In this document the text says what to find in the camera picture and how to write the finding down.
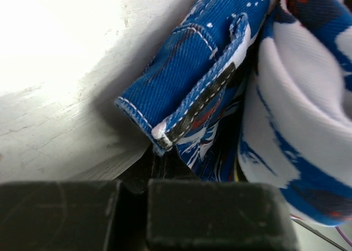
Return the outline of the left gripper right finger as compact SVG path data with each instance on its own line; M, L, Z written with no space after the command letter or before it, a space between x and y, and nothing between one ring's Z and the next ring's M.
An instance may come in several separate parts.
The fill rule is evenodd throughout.
M196 180L197 176L182 161L177 149L172 149L161 158L161 178Z

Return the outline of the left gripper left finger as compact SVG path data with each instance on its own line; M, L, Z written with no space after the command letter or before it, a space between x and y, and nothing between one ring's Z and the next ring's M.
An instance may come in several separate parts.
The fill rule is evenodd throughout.
M120 175L120 180L131 192L142 193L147 189L149 180L158 176L159 168L160 157L153 149L147 149L139 160Z

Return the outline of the blue white red patterned trousers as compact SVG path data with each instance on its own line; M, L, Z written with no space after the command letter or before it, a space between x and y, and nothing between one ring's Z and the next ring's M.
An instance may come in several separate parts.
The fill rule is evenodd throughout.
M198 0L115 104L202 180L351 220L351 0Z

